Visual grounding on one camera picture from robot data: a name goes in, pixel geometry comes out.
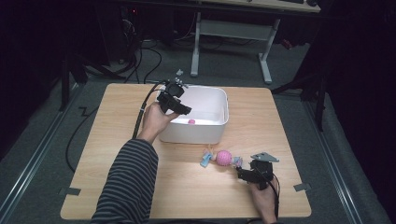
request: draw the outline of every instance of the table top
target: table top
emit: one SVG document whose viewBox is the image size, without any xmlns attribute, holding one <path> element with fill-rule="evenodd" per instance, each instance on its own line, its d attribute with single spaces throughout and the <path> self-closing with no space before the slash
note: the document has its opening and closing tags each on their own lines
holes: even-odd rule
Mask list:
<svg viewBox="0 0 396 224">
<path fill-rule="evenodd" d="M 320 7 L 315 6 L 311 7 L 306 3 L 306 0 L 303 4 L 299 3 L 291 3 L 286 1 L 279 0 L 201 0 L 202 2 L 207 3 L 219 3 L 219 4 L 228 4 L 228 5 L 236 5 L 241 7 L 264 7 L 264 8 L 272 8 L 279 10 L 289 10 L 289 11 L 298 11 L 298 12 L 320 12 Z"/>
<path fill-rule="evenodd" d="M 106 183 L 112 162 L 132 137 L 139 108 L 152 85 L 110 84 L 92 125 L 70 188 L 78 196 L 66 195 L 64 219 L 90 219 Z M 230 118 L 215 151 L 229 150 L 244 159 L 248 169 L 251 155 L 267 152 L 280 159 L 274 174 L 281 186 L 279 216 L 308 217 L 311 208 L 301 184 L 271 92 L 265 88 L 220 87 L 228 96 Z M 148 102 L 155 100 L 151 94 Z M 237 178 L 232 166 L 213 161 L 200 165 L 207 145 L 153 143 L 159 155 L 156 189 L 150 218 L 258 217 L 248 184 Z"/>
</svg>

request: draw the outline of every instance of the black cable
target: black cable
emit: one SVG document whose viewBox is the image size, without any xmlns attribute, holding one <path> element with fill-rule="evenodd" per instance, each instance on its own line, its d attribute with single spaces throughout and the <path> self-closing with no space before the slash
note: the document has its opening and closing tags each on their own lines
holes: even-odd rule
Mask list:
<svg viewBox="0 0 396 224">
<path fill-rule="evenodd" d="M 238 43 L 236 41 L 231 41 L 228 39 L 229 38 L 224 38 L 224 42 L 227 44 L 233 44 L 233 45 L 237 45 L 237 46 L 246 46 L 246 45 L 251 45 L 251 44 L 255 44 L 255 43 L 259 42 L 259 40 L 249 39 L 244 43 Z"/>
<path fill-rule="evenodd" d="M 277 219 L 278 218 L 278 214 L 279 214 L 279 197 L 280 197 L 280 183 L 279 183 L 279 180 L 277 179 L 276 175 L 273 174 L 273 177 L 276 179 L 276 182 L 277 182 L 277 190 L 276 190 L 274 185 L 271 183 L 271 181 L 269 179 L 267 179 L 265 177 L 265 175 L 262 174 L 262 172 L 259 170 L 257 165 L 255 165 L 254 169 L 259 172 L 259 174 L 262 176 L 262 178 L 265 180 L 265 182 L 267 182 L 268 185 L 271 187 L 271 189 L 274 191 L 274 194 L 275 194 L 275 216 L 276 216 L 276 219 Z"/>
<path fill-rule="evenodd" d="M 180 39 L 180 40 L 178 40 L 178 41 L 175 41 L 174 44 L 179 45 L 179 46 L 181 46 L 181 47 L 189 47 L 189 46 L 192 46 L 192 45 L 194 45 L 194 41 L 193 41 L 193 40 L 190 41 L 189 44 L 180 44 L 180 43 L 178 43 L 178 42 L 182 42 L 182 41 L 187 42 L 187 41 L 188 41 L 190 38 L 192 38 L 192 37 L 194 37 L 194 35 L 191 35 L 191 36 L 185 37 L 185 38 L 183 38 L 183 39 Z"/>
<path fill-rule="evenodd" d="M 190 35 L 190 33 L 191 33 L 192 28 L 194 27 L 196 18 L 197 18 L 197 12 L 194 13 L 194 16 L 192 18 L 189 31 L 187 31 L 187 33 L 185 35 L 183 35 L 182 37 L 175 39 L 175 41 L 182 40 L 182 39 L 185 39 L 185 38 L 190 38 L 190 37 L 194 36 L 194 35 Z"/>
<path fill-rule="evenodd" d="M 77 128 L 74 130 L 72 136 L 71 136 L 70 139 L 69 139 L 69 142 L 67 143 L 66 152 L 65 152 L 65 157 L 66 157 L 67 166 L 70 168 L 70 170 L 71 170 L 73 173 L 76 171 L 76 169 L 73 168 L 73 166 L 70 164 L 70 161 L 69 161 L 69 148 L 70 148 L 70 145 L 71 145 L 71 143 L 72 143 L 72 141 L 73 141 L 73 138 L 75 137 L 76 133 L 77 133 L 78 130 L 81 128 L 82 124 L 84 124 L 84 122 L 85 122 L 96 110 L 98 110 L 99 106 L 97 106 L 97 107 L 96 107 L 90 114 L 88 114 L 88 115 L 85 115 L 86 107 L 82 107 L 82 108 L 84 108 L 84 111 L 83 111 L 83 113 L 82 113 L 81 116 L 84 116 L 85 118 L 84 118 L 84 120 L 77 126 Z"/>
<path fill-rule="evenodd" d="M 143 101 L 142 106 L 140 107 L 139 110 L 139 115 L 137 116 L 137 120 L 136 120 L 136 125 L 134 126 L 134 135 L 132 136 L 132 139 L 136 139 L 137 137 L 137 132 L 139 131 L 139 127 L 140 127 L 140 122 L 142 121 L 143 118 L 143 114 L 145 113 L 145 109 L 146 109 L 146 105 L 148 102 L 148 99 L 150 97 L 150 95 L 155 92 L 155 88 L 157 88 L 160 84 L 165 83 L 166 80 L 160 81 L 158 83 L 156 83 L 151 90 L 148 92 L 148 95 L 146 96 L 146 99 Z"/>
<path fill-rule="evenodd" d="M 147 49 L 147 50 L 151 50 L 151 51 L 157 53 L 158 56 L 160 56 L 160 61 L 157 63 L 157 65 L 156 65 L 153 69 L 151 69 L 151 71 L 149 71 L 149 72 L 145 75 L 145 78 L 143 79 L 143 84 L 146 84 L 146 80 L 147 80 L 148 76 L 149 76 L 155 69 L 157 69 L 158 66 L 160 66 L 161 62 L 163 61 L 163 56 L 161 55 L 160 52 L 158 52 L 157 50 L 154 50 L 154 49 Z"/>
<path fill-rule="evenodd" d="M 94 72 L 94 71 L 85 67 L 84 68 L 85 71 L 87 73 L 90 73 L 95 76 L 107 75 L 107 76 L 110 76 L 113 78 L 117 78 L 117 75 L 125 73 L 125 72 L 131 70 L 132 68 L 134 68 L 136 66 L 136 57 L 135 57 L 134 53 L 138 48 L 141 48 L 141 39 L 142 39 L 144 32 L 143 32 L 143 27 L 142 27 L 142 24 L 140 21 L 136 21 L 135 24 L 133 24 L 133 27 L 137 27 L 136 28 L 137 32 L 134 34 L 134 36 L 132 38 L 132 42 L 129 44 L 129 46 L 127 46 L 126 58 L 129 62 L 125 67 L 121 68 L 118 71 L 114 71 L 114 72 L 111 72 L 111 71 L 108 72 L 108 71 L 106 71 L 107 69 L 105 69 L 102 66 L 94 67 L 94 69 L 99 71 L 100 73 Z"/>
<path fill-rule="evenodd" d="M 156 39 L 150 39 L 150 40 L 143 40 L 143 43 L 148 43 L 148 42 L 154 42 L 154 45 L 152 45 L 152 46 L 149 46 L 149 47 L 147 47 L 147 46 L 145 46 L 144 48 L 146 48 L 146 49 L 152 49 L 152 48 L 155 48 L 155 47 L 157 47 L 157 45 L 158 45 L 158 40 L 156 40 Z"/>
<path fill-rule="evenodd" d="M 131 78 L 131 76 L 134 74 L 134 73 L 136 73 L 136 79 L 137 79 L 137 84 L 140 84 L 140 81 L 139 81 L 139 76 L 137 75 L 137 68 L 140 66 L 140 64 L 142 63 L 142 49 L 140 48 L 140 58 L 139 58 L 139 63 L 137 64 L 137 66 L 135 66 L 134 67 L 134 71 L 132 71 L 131 72 L 131 74 L 127 77 L 127 78 L 125 78 L 125 81 L 124 81 L 124 83 L 127 83 L 128 82 L 128 80 L 129 80 L 129 78 Z"/>
<path fill-rule="evenodd" d="M 132 51 L 132 50 L 135 50 L 137 48 L 138 47 L 136 45 L 131 44 L 131 47 L 129 47 L 128 51 Z M 92 66 L 93 69 L 98 71 L 98 72 L 94 72 L 91 69 L 89 69 L 87 66 L 84 66 L 85 72 L 89 73 L 91 75 L 94 75 L 94 76 L 103 76 L 103 75 L 105 75 L 105 76 L 108 76 L 108 77 L 118 78 L 119 74 L 122 74 L 124 72 L 127 72 L 127 71 L 131 70 L 136 65 L 136 57 L 134 56 L 134 54 L 132 54 L 130 56 L 129 62 L 128 62 L 128 64 L 125 67 L 121 68 L 118 71 L 114 71 L 114 72 L 104 68 L 102 65 L 90 62 L 90 61 L 88 61 L 87 59 L 83 58 L 80 55 L 78 55 L 78 57 L 84 64 L 88 64 L 88 65 Z"/>
<path fill-rule="evenodd" d="M 210 37 L 210 38 L 208 38 L 207 40 L 210 40 L 210 39 L 219 39 L 219 44 L 218 44 L 217 46 L 215 46 L 214 48 L 205 48 L 203 45 L 200 44 L 200 45 L 199 45 L 200 48 L 201 48 L 201 49 L 213 50 L 213 49 L 218 49 L 218 48 L 220 48 L 220 47 L 224 44 L 224 38 L 222 38 L 222 37 L 219 37 L 219 36 Z"/>
</svg>

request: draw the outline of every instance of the pink ball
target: pink ball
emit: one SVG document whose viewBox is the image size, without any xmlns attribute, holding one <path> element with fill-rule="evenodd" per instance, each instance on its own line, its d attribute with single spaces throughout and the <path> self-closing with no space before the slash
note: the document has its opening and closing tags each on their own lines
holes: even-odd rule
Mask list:
<svg viewBox="0 0 396 224">
<path fill-rule="evenodd" d="M 218 163 L 218 165 L 222 166 L 230 165 L 232 160 L 233 156 L 227 150 L 222 150 L 218 152 L 218 156 L 216 157 L 216 162 Z"/>
</svg>

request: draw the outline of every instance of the small toy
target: small toy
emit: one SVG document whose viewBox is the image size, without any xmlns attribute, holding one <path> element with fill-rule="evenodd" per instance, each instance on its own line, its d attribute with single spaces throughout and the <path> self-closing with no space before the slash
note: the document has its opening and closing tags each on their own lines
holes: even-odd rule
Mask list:
<svg viewBox="0 0 396 224">
<path fill-rule="evenodd" d="M 180 77 L 181 75 L 183 75 L 183 73 L 184 72 L 181 69 L 178 69 L 176 75 Z"/>
<path fill-rule="evenodd" d="M 217 154 L 214 154 L 212 147 L 209 145 L 209 149 L 204 152 L 201 166 L 206 167 L 209 161 L 216 161 L 220 166 L 235 165 L 236 167 L 242 166 L 241 157 L 233 157 L 232 154 L 227 150 L 220 150 Z"/>
</svg>

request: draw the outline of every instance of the striped shirt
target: striped shirt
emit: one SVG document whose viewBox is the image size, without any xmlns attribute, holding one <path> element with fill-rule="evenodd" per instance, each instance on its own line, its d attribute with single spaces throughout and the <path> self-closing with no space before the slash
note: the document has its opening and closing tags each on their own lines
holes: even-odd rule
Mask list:
<svg viewBox="0 0 396 224">
<path fill-rule="evenodd" d="M 129 140 L 108 173 L 91 223 L 148 223 L 158 156 L 145 140 Z"/>
</svg>

